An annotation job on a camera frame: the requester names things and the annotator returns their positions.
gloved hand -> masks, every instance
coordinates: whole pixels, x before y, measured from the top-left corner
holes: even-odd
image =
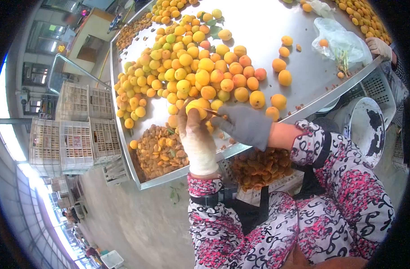
[[[192,98],[187,100],[177,115],[178,131],[184,151],[190,161],[190,172],[197,176],[213,174],[218,169],[215,159],[216,146],[205,122],[201,121],[199,111],[192,108],[186,114],[186,106]]]
[[[377,37],[368,37],[365,39],[365,42],[371,53],[381,55],[390,61],[392,60],[392,49],[383,40]]]
[[[233,139],[242,144],[256,147],[265,151],[268,145],[272,119],[263,113],[245,106],[221,106],[221,115],[227,115],[227,121],[222,117],[211,118],[211,124],[220,127]]]

plastic bag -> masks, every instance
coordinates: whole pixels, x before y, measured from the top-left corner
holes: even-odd
[[[336,20],[316,18],[314,25],[319,30],[319,36],[311,44],[313,50],[331,60],[336,59],[335,54],[338,57],[346,54],[349,63],[363,62],[366,66],[372,62],[372,55],[366,43]],[[329,47],[320,46],[321,39],[326,39]]]
[[[335,19],[334,12],[336,12],[336,8],[331,8],[328,4],[320,2],[319,0],[307,1],[307,3],[311,5],[317,15],[323,18]]]

person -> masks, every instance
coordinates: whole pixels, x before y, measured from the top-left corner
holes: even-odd
[[[99,252],[97,252],[97,250],[93,247],[89,247],[87,249],[83,248],[82,251],[84,251],[85,256],[87,257],[93,257],[96,258],[97,260],[99,260],[101,267],[103,268],[107,268],[106,265],[103,263],[102,259],[100,258],[100,254]]]
[[[398,126],[398,132],[400,132],[402,127],[404,126],[404,118],[406,113],[404,107],[406,106],[409,91],[406,87],[406,73],[398,57],[396,45],[395,43],[392,43],[389,46],[383,40],[377,37],[368,37],[365,39],[365,42],[367,43],[369,50],[373,55],[380,55],[383,57],[383,62],[380,64],[380,68],[385,74],[396,103],[396,113],[392,119],[392,122]],[[404,135],[410,133],[410,131],[402,131],[402,134],[398,136],[397,139],[399,139],[404,145],[403,153],[406,154],[406,156],[404,157],[404,164],[401,165],[406,165],[409,162],[407,155],[408,144],[403,143],[403,141],[409,141],[409,139],[404,138]]]
[[[212,117],[212,125],[261,151],[287,149],[294,163],[313,166],[326,190],[299,200],[269,193],[267,219],[243,234],[237,213],[217,198],[224,186],[215,143],[205,125],[208,119],[201,121],[195,108],[186,115],[190,101],[177,120],[190,161],[188,213],[195,268],[361,268],[371,259],[391,228],[394,211],[350,139],[306,120],[285,124],[251,108],[220,107],[218,113],[227,120]]]
[[[81,24],[79,24],[80,19],[81,19],[80,14],[74,14],[74,13],[69,12],[63,15],[62,21],[65,24],[69,25],[70,29],[75,30],[81,26]]]
[[[78,215],[76,214],[76,211],[74,208],[71,208],[70,210],[63,211],[62,212],[62,216],[66,217],[68,219],[68,222],[70,223],[81,223],[81,221],[78,218]]]

metal tray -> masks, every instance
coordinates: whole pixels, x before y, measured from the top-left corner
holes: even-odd
[[[331,1],[324,1],[335,7],[335,3]],[[138,11],[132,19],[133,21],[141,17],[144,13],[149,12],[155,1]],[[281,1],[264,1],[261,4],[249,3],[248,6],[240,6],[235,0],[205,0],[192,6],[188,5],[181,11],[181,15],[189,14],[196,15],[199,11],[211,12],[213,9],[219,8],[223,12],[225,18],[224,29],[229,29],[233,34],[233,39],[229,41],[212,40],[208,38],[212,45],[225,43],[233,49],[234,46],[243,45],[247,48],[247,54],[251,58],[252,66],[254,68],[265,68],[267,71],[267,79],[260,83],[260,90],[264,92],[267,101],[266,106],[262,109],[265,111],[266,107],[270,105],[270,97],[276,93],[281,93],[287,97],[287,108],[280,111],[280,116],[286,123],[294,123],[299,119],[317,112],[325,105],[329,104],[346,91],[355,86],[359,81],[371,73],[380,63],[381,58],[376,58],[371,64],[363,67],[361,63],[355,64],[351,69],[354,74],[350,79],[343,81],[337,78],[337,68],[334,61],[324,59],[319,53],[314,52],[311,47],[312,41],[318,36],[314,29],[314,19],[318,16],[314,12],[306,13],[302,7],[293,1],[292,4],[285,4]],[[360,28],[355,26],[348,15],[336,9],[334,14],[337,21],[342,24],[347,30],[352,31],[363,38]],[[123,52],[116,48],[117,35],[111,41],[110,45],[110,62],[111,62],[111,82],[112,85],[116,83],[116,78],[120,72],[123,72],[123,65],[127,61],[136,61],[140,57],[140,53],[146,47],[152,47],[156,36],[151,29],[165,28],[165,25],[153,23],[153,25],[140,31],[139,40],[134,41]],[[287,70],[289,70],[293,77],[292,85],[289,87],[281,86],[278,83],[278,75],[272,70],[272,60],[279,57],[278,48],[281,46],[281,37],[289,35],[294,40],[294,45],[289,50],[290,56],[285,59]],[[296,51],[295,44],[302,46],[302,52]],[[115,91],[112,91],[113,104],[116,107]],[[132,151],[128,150],[128,144],[133,139],[138,139],[143,132],[151,126],[151,124],[164,126],[169,114],[167,106],[169,105],[165,98],[148,98],[146,107],[147,115],[140,121],[135,123],[132,130],[127,130],[122,124],[120,118],[116,118],[118,130],[123,145],[123,150],[127,162],[127,169],[132,178],[136,181],[139,189],[145,189],[170,180],[174,180],[181,176],[185,176],[189,167],[183,167],[169,174],[160,176],[156,179],[143,182],[139,179],[138,173],[132,162],[130,154]],[[295,106],[304,104],[300,110],[296,110]],[[240,153],[250,146],[243,144],[234,144],[229,146],[228,139],[224,141],[216,137],[217,148],[222,145],[228,146],[223,151],[217,153],[217,160],[229,158],[237,153]]]

pink and black patterned clothing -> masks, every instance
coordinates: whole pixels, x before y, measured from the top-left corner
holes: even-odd
[[[270,193],[268,220],[246,236],[233,209],[223,203],[205,208],[190,200],[195,268],[280,268],[296,244],[314,264],[336,256],[369,260],[383,242],[393,207],[357,146],[305,120],[296,126],[304,133],[295,138],[291,159],[301,165],[322,159],[315,175],[326,193],[299,201],[287,193]],[[222,186],[220,179],[189,176],[188,182],[193,197]]]

